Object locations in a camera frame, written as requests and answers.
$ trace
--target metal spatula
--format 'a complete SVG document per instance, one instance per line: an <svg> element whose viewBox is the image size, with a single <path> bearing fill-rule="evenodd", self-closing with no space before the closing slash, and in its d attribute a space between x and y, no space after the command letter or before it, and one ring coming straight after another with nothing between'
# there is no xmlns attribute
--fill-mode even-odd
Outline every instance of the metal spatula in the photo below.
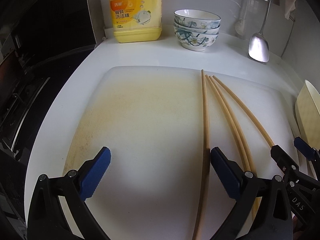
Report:
<svg viewBox="0 0 320 240"><path fill-rule="evenodd" d="M271 0L268 0L266 15L260 32L252 35L249 43L249 56L260 62L268 62L269 60L269 45L263 36L263 29L267 21Z"/></svg>

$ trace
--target wooden chopstick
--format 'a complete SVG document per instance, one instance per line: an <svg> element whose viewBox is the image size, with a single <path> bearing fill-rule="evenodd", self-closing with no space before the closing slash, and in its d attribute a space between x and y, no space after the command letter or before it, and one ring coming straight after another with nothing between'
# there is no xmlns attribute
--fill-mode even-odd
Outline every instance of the wooden chopstick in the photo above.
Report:
<svg viewBox="0 0 320 240"><path fill-rule="evenodd" d="M210 171L210 124L209 107L207 98L207 86L205 83L204 72L201 70L202 80L202 102L203 102L203 160L199 205L196 216L196 224L192 235L192 240L197 240L201 236L201 229L204 221L204 212L208 197L209 171Z"/></svg>
<svg viewBox="0 0 320 240"><path fill-rule="evenodd" d="M255 126L258 128L262 136L267 141L268 145L270 147L274 146L272 139L266 132L266 130L263 128L261 123L258 121L258 119L253 115L253 113L249 110L249 108L240 100L239 97L235 95L224 83L222 83L216 76L213 76L213 78L231 95L231 97L239 104L239 106L245 111L245 113L249 116L249 118L252 120L252 122L255 124Z"/></svg>
<svg viewBox="0 0 320 240"><path fill-rule="evenodd" d="M228 124L232 130L232 134L235 138L244 169L246 171L251 171L252 173L255 174L255 176L257 176L257 171L256 171L256 168L255 168L252 156L251 156L251 152L250 152L248 143L244 137L244 134L242 132L242 129L240 127L240 124L239 124L234 112L232 111L229 103L227 102L227 100L223 96L221 90L219 89L217 84L214 82L214 79L212 77L209 77L208 75L205 75L205 76L208 79L209 84L210 84L213 92L215 93L215 96L216 96L216 98L217 98L217 100L223 110L223 113L225 114L225 117L228 121ZM256 198L254 201L253 207L252 207L252 220L254 220L254 218L258 212L258 208L259 208L259 200Z"/></svg>
<svg viewBox="0 0 320 240"><path fill-rule="evenodd" d="M205 75L205 77L208 79L209 84L210 84L210 86L211 86L211 88L213 90L213 93L215 94L215 96L216 96L216 98L217 98L217 100L219 102L219 105L221 106L222 111L223 111L223 113L224 113L224 115L225 115L225 117L226 117L226 119L228 121L229 127L230 127L230 129L232 131L232 135L233 135L233 137L234 137L234 139L236 141L236 145L237 145L237 148L238 148L239 153L240 153L242 165L243 165L245 170L250 171L251 170L250 169L250 164L249 164L247 155L246 155L245 150L244 150L244 145L242 143L242 140L240 138L240 135L239 135L239 132L238 132L238 130L236 128L236 125L235 125L235 123L234 123L234 121L233 121L233 119L231 117L231 114L229 113L225 102L222 100L222 97L219 94L219 92L216 89L216 87L214 86L212 80L209 78L208 75Z"/></svg>
<svg viewBox="0 0 320 240"><path fill-rule="evenodd" d="M252 155L251 155L251 151L249 149L249 145L248 145L248 142L247 140L245 139L244 137L244 133L240 127L240 124L238 122L238 119L236 118L235 116L235 113L233 112L233 110L231 109L228 101L226 100L226 98L224 97L224 95L222 94L220 88L217 86L217 84L215 83L214 79L212 78L212 76L209 77L213 83L213 85L215 86L215 88L217 89L219 95L221 96L221 99L222 101L225 103L229 113L230 113L230 116L233 120L233 122L235 123L235 126L236 126L236 129L238 130L238 133L239 133L239 136L240 136L240 139L243 143L243 146L244 146L244 151L245 151L245 154L248 158L248 162L249 162L249 166L250 166L250 171L255 175L257 176L257 170L256 170L256 166L254 165L254 162L253 162L253 159L252 159Z"/></svg>

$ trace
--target metal screw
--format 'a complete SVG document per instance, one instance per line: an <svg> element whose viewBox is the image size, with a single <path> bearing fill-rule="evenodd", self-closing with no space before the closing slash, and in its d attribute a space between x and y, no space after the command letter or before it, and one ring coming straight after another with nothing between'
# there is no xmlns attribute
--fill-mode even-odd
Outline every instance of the metal screw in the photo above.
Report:
<svg viewBox="0 0 320 240"><path fill-rule="evenodd" d="M76 174L77 174L77 171L76 171L76 170L71 170L71 171L68 172L68 176L69 176L70 178L76 176Z"/></svg>
<svg viewBox="0 0 320 240"><path fill-rule="evenodd" d="M250 172L250 171L246 171L244 174L245 174L245 176L248 177L248 178L252 178L252 177L253 177L253 173Z"/></svg>
<svg viewBox="0 0 320 240"><path fill-rule="evenodd" d="M46 177L47 176L45 174L41 174L38 179L39 181L43 181Z"/></svg>
<svg viewBox="0 0 320 240"><path fill-rule="evenodd" d="M276 176L275 176L275 180L280 182L280 181L282 180L282 178L281 178L281 176L276 175Z"/></svg>

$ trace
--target bottle label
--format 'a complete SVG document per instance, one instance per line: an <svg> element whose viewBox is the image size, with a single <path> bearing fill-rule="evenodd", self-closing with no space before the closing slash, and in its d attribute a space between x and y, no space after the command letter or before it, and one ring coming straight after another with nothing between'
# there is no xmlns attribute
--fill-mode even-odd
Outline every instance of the bottle label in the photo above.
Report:
<svg viewBox="0 0 320 240"><path fill-rule="evenodd" d="M110 1L113 29L131 30L160 27L161 0L112 0Z"/></svg>

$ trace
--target white wall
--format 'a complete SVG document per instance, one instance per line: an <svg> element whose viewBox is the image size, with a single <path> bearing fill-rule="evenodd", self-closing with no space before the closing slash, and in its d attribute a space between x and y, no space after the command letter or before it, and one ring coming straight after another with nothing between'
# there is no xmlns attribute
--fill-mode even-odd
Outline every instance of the white wall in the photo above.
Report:
<svg viewBox="0 0 320 240"><path fill-rule="evenodd" d="M218 14L221 17L220 31L236 36L234 24L239 16L242 0L162 0L163 23L172 24L173 13L178 9L202 9ZM107 28L112 27L109 0L101 0L102 10ZM269 19L265 27L265 38L270 51L281 55L289 38L292 21L284 18L284 0L281 6L271 4ZM246 30L242 38L249 40L251 35L261 28L267 2L250 0L246 17Z"/></svg>
<svg viewBox="0 0 320 240"><path fill-rule="evenodd" d="M296 7L296 22L283 60L320 91L320 23L306 0L298 0Z"/></svg>

